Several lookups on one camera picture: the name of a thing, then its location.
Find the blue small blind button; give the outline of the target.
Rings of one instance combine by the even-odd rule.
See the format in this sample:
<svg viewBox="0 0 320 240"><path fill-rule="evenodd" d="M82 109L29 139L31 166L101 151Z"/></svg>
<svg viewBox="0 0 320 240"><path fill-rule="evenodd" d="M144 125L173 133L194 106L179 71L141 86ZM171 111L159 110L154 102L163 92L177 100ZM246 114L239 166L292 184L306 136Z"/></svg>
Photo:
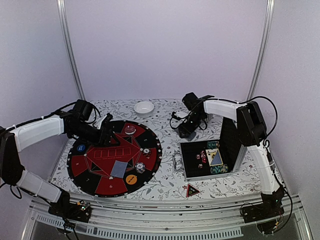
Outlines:
<svg viewBox="0 0 320 240"><path fill-rule="evenodd" d="M78 152L83 152L85 149L86 149L86 146L84 144L80 144L76 148Z"/></svg>

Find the red black 100 chip stack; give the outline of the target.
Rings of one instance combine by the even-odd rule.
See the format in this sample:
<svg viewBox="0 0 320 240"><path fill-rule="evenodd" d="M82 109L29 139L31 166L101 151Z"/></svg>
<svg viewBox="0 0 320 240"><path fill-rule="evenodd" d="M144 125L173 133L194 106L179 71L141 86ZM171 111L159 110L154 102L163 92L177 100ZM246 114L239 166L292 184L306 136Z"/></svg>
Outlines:
<svg viewBox="0 0 320 240"><path fill-rule="evenodd" d="M149 148L144 148L142 153L144 156L149 157L151 155L151 150Z"/></svg>

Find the dealt blue playing cards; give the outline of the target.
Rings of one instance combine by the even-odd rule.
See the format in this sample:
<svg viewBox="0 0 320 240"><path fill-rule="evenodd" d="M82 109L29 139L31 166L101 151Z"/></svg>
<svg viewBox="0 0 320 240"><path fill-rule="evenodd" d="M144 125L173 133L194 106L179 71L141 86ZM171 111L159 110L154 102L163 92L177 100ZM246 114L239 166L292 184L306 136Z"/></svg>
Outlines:
<svg viewBox="0 0 320 240"><path fill-rule="evenodd" d="M110 176L114 177L114 178L121 178L122 179L125 175L127 165L128 165L127 162L116 160L113 167L112 167Z"/></svg>

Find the orange big blind button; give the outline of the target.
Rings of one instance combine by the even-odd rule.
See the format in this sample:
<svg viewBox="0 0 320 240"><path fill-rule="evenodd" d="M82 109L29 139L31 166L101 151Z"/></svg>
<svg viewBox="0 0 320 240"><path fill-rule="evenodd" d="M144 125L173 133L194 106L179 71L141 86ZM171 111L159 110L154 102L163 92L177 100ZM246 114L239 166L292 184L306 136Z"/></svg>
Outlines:
<svg viewBox="0 0 320 240"><path fill-rule="evenodd" d="M134 174L129 174L126 178L125 181L128 185L134 185L138 181L138 177Z"/></svg>

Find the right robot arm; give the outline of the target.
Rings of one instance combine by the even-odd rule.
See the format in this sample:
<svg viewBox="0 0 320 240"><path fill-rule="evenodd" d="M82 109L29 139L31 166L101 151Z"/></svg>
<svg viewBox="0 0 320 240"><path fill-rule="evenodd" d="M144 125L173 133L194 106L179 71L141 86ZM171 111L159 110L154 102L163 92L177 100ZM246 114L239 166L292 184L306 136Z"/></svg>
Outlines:
<svg viewBox="0 0 320 240"><path fill-rule="evenodd" d="M182 139L189 138L208 115L219 115L236 123L237 138L250 153L261 181L262 204L258 213L269 218L278 210L282 198L287 194L275 174L275 164L269 151L269 132L258 103L252 98L244 102L215 98L201 98L193 92L187 93L182 102L189 110L188 115L179 117L182 122L176 127Z"/></svg>

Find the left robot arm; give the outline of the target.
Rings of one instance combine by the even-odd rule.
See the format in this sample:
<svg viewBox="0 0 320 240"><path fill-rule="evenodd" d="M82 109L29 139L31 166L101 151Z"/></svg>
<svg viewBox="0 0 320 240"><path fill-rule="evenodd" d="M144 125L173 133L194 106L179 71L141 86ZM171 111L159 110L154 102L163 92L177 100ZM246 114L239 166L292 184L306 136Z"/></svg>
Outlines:
<svg viewBox="0 0 320 240"><path fill-rule="evenodd" d="M0 129L0 178L5 185L18 187L55 203L55 209L63 216L74 213L74 205L66 200L68 193L38 175L26 170L19 153L45 139L66 134L78 137L95 147L109 147L112 141L119 145L112 127L113 116L107 113L98 120L89 121L92 112L99 113L90 102L78 99L70 103L72 109L63 107L26 122Z"/></svg>

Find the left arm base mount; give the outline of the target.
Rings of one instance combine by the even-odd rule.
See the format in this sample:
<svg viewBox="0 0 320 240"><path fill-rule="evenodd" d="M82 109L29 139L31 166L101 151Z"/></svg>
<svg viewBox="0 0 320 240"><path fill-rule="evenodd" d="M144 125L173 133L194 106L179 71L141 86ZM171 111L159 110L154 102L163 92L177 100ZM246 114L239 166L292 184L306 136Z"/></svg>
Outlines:
<svg viewBox="0 0 320 240"><path fill-rule="evenodd" d="M91 214L91 205L84 200L72 203L69 200L63 200L56 203L50 203L48 213L67 220L88 223Z"/></svg>

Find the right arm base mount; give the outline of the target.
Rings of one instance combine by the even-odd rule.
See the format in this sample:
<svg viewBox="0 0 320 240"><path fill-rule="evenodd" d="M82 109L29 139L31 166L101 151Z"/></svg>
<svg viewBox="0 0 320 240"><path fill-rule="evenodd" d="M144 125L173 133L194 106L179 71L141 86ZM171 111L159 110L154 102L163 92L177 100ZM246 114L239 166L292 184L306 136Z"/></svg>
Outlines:
<svg viewBox="0 0 320 240"><path fill-rule="evenodd" d="M274 204L267 201L260 204L246 202L239 212L245 223L251 223L283 215L285 211L282 201L276 200Z"/></svg>

